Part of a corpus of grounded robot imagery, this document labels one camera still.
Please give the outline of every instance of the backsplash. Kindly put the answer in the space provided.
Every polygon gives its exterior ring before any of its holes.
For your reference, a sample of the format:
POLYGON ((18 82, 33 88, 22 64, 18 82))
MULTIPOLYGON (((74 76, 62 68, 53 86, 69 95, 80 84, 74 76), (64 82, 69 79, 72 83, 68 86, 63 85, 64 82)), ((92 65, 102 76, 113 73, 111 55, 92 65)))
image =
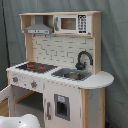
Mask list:
MULTIPOLYGON (((34 61, 52 65, 75 67, 78 54, 87 51, 93 56, 93 39, 85 37, 33 35, 34 61)), ((92 71, 90 60, 82 55, 81 62, 86 62, 86 70, 92 71)))

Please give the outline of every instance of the toy stove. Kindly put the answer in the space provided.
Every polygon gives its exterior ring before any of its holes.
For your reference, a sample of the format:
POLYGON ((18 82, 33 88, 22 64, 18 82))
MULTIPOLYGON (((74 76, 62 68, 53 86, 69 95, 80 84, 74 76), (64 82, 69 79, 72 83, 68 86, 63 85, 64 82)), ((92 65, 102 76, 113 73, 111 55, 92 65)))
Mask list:
POLYGON ((39 77, 38 74, 45 74, 56 67, 35 62, 15 66, 9 71, 10 84, 42 93, 44 79, 41 76, 39 77))
POLYGON ((56 67, 57 66, 53 66, 53 65, 29 62, 27 64, 18 66, 16 68, 22 69, 22 70, 31 71, 31 72, 46 73, 47 71, 50 71, 50 70, 52 70, 52 69, 54 69, 56 67))

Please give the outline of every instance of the gray curtain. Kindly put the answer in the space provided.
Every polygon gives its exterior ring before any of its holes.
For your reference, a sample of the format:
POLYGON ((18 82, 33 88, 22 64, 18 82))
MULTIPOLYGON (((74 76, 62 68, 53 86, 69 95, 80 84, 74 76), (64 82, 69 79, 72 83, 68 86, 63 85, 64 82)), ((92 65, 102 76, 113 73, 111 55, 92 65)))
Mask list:
POLYGON ((11 65, 25 61, 19 13, 102 11, 102 70, 115 77, 106 88, 106 119, 114 128, 128 127, 128 1, 4 0, 11 65))
POLYGON ((7 86, 7 73, 8 67, 7 49, 6 49, 6 36, 4 28, 4 17, 2 1, 0 1, 0 90, 7 86))

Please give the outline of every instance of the oven door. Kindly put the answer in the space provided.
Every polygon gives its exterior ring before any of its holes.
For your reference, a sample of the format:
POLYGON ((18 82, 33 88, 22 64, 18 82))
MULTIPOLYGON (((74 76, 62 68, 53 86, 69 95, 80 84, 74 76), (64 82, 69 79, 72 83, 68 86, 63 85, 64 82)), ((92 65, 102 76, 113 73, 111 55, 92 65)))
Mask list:
POLYGON ((13 90, 11 85, 7 86, 5 89, 0 91, 0 107, 1 107, 0 116, 10 116, 10 117, 15 116, 13 90))
POLYGON ((78 33, 78 15, 55 15, 55 33, 78 33))

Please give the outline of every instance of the faucet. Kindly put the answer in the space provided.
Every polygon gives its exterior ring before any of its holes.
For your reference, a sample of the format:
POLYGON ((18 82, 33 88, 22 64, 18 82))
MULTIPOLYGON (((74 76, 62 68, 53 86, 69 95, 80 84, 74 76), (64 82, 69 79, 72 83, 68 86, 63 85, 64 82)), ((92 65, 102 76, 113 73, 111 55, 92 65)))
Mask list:
POLYGON ((82 51, 82 52, 80 52, 79 55, 78 55, 78 63, 76 64, 77 70, 83 70, 83 69, 85 69, 85 66, 86 66, 86 63, 82 64, 82 63, 80 62, 80 58, 81 58, 81 55, 82 55, 82 54, 86 54, 86 55, 89 57, 89 59, 90 59, 90 65, 93 65, 92 56, 91 56, 88 52, 82 51))

